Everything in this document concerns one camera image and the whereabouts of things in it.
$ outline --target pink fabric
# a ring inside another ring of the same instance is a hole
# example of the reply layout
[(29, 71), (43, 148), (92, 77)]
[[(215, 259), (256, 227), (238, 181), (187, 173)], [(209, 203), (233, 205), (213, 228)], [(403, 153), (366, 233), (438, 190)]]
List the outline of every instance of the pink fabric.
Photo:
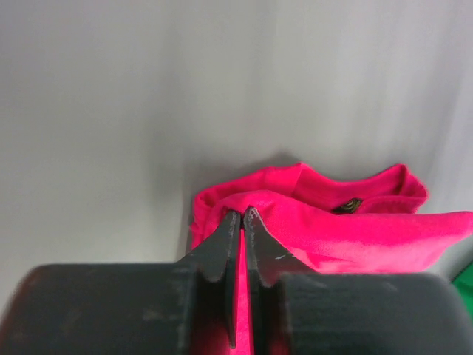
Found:
[[(355, 213), (331, 212), (354, 197), (362, 199)], [(304, 163), (268, 167), (196, 196), (192, 246), (213, 233), (229, 209), (244, 213), (253, 206), (268, 231), (317, 272), (423, 271), (473, 233), (473, 212), (414, 214), (427, 198), (422, 182), (400, 164), (343, 183)], [(240, 257), (235, 354), (251, 352), (246, 276)]]

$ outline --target green cloth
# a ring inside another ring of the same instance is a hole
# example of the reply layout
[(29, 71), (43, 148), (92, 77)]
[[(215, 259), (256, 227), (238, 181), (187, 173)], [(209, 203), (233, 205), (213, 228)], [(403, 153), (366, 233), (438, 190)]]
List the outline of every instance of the green cloth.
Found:
[(473, 319), (473, 263), (468, 265), (453, 281), (453, 285), (460, 292), (468, 313)]

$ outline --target red cloth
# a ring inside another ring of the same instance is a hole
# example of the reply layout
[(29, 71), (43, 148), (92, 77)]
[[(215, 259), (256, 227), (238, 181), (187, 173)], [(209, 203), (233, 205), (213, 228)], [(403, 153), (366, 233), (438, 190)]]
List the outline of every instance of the red cloth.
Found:
[[(353, 214), (332, 213), (355, 197), (362, 202)], [(423, 271), (473, 233), (473, 212), (414, 214), (427, 198), (422, 182), (400, 164), (352, 182), (328, 179), (304, 163), (268, 167), (195, 197), (192, 246), (212, 234), (229, 209), (244, 213), (253, 206), (268, 231), (317, 272)], [(238, 302), (236, 354), (249, 354), (245, 257)]]

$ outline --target clothing tag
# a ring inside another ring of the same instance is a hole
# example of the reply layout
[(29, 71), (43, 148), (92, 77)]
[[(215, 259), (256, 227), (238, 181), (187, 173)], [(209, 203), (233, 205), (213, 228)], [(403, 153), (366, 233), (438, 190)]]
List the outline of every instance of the clothing tag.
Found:
[(361, 205), (361, 202), (363, 202), (363, 200), (361, 198), (357, 198), (357, 197), (352, 198), (347, 203), (333, 209), (332, 212), (335, 213), (335, 214), (352, 214), (352, 213), (355, 213), (355, 211)]

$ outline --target gray surface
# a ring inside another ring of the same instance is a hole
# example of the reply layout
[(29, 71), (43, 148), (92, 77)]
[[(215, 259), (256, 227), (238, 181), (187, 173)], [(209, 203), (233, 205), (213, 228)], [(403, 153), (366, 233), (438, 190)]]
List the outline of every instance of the gray surface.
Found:
[(423, 212), (473, 209), (472, 18), (468, 0), (1, 0), (0, 304), (39, 263), (174, 260), (193, 194), (268, 163), (401, 161)]

